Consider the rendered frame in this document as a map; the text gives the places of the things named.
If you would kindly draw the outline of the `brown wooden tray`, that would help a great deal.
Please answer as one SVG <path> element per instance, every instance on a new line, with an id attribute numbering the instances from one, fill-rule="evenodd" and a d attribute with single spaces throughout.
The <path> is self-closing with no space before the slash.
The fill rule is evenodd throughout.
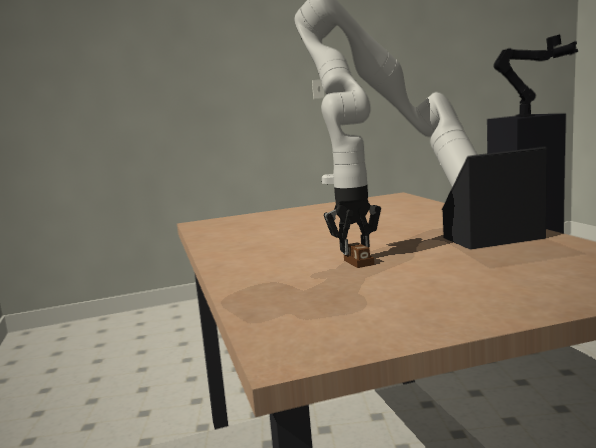
<path id="1" fill-rule="evenodd" d="M 372 256 L 370 256 L 370 258 L 367 258 L 367 259 L 357 260 L 349 255 L 344 255 L 344 261 L 355 266 L 356 268 L 374 265 L 374 257 L 372 257 Z"/>

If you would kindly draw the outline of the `brown digit cube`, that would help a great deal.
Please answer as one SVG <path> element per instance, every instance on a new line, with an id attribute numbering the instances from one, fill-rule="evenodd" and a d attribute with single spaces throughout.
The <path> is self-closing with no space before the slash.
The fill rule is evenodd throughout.
<path id="1" fill-rule="evenodd" d="M 353 247 L 353 258 L 357 260 L 370 258 L 370 248 L 364 245 Z"/>
<path id="2" fill-rule="evenodd" d="M 351 243 L 351 244 L 348 244 L 348 248 L 349 248 L 349 256 L 353 257 L 353 249 L 352 249 L 352 248 L 353 248 L 353 247 L 357 247 L 357 246 L 362 246 L 362 244 L 360 244 L 360 243 L 358 243 L 358 242 L 357 242 L 357 243 Z"/>

